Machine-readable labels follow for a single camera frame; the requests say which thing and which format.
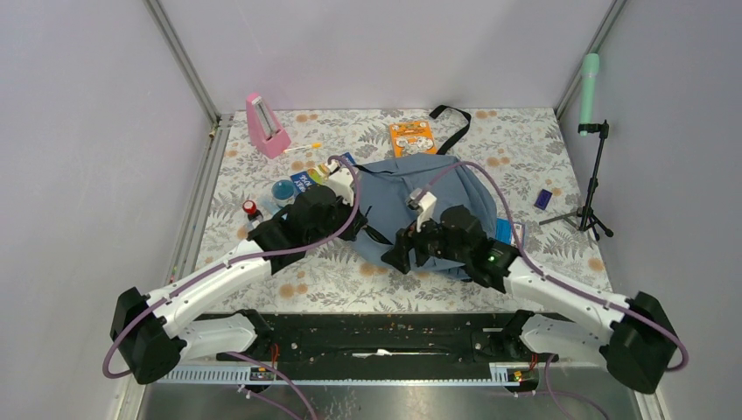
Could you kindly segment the blue-grey student backpack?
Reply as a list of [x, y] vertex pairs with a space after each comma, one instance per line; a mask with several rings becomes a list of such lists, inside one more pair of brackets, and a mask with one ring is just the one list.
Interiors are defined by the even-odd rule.
[[471, 169], [450, 153], [469, 129], [465, 125], [451, 135], [437, 148], [436, 154], [418, 153], [358, 164], [360, 211], [367, 218], [369, 229], [353, 243], [360, 256], [370, 263], [397, 270], [383, 262], [381, 256], [393, 247], [397, 231], [415, 221], [417, 215], [408, 208], [407, 201], [413, 190], [421, 188], [437, 198], [431, 220], [439, 221], [444, 210], [459, 205], [479, 219], [487, 235], [487, 262], [480, 274], [468, 274], [461, 263], [437, 258], [417, 267], [414, 254], [410, 253], [410, 272], [438, 273], [503, 291], [508, 268], [520, 253], [495, 239], [497, 209], [492, 194]]

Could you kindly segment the light blue thin book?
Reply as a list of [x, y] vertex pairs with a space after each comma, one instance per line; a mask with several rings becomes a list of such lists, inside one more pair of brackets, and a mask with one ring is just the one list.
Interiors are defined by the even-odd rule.
[[513, 232], [516, 232], [520, 238], [521, 243], [526, 243], [526, 227], [523, 223], [514, 221], [510, 222], [504, 218], [498, 218], [496, 221], [496, 236], [495, 239], [500, 242], [505, 242], [508, 245], [516, 247], [516, 240], [513, 236]]

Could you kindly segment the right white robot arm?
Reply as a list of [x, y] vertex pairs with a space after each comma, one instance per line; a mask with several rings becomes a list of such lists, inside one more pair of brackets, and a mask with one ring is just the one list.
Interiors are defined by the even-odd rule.
[[489, 237], [464, 206], [443, 211], [438, 221], [399, 230], [381, 259], [402, 273], [430, 258], [460, 263], [476, 284], [538, 303], [564, 317], [524, 315], [503, 334], [510, 359], [533, 352], [589, 361], [642, 394], [653, 394], [670, 370], [680, 344], [660, 301], [645, 292], [626, 297], [558, 280], [505, 242]]

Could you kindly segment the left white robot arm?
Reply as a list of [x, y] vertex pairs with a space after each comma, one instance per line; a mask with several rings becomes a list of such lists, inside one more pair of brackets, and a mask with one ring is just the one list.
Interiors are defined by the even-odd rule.
[[192, 358], [228, 352], [243, 352], [252, 360], [266, 356], [272, 338], [255, 317], [203, 319], [202, 314], [245, 285], [272, 278], [312, 249], [335, 239], [354, 240], [364, 224], [359, 197], [354, 181], [313, 185], [216, 262], [148, 293], [136, 287], [124, 291], [115, 304], [104, 375], [132, 375], [145, 385]]

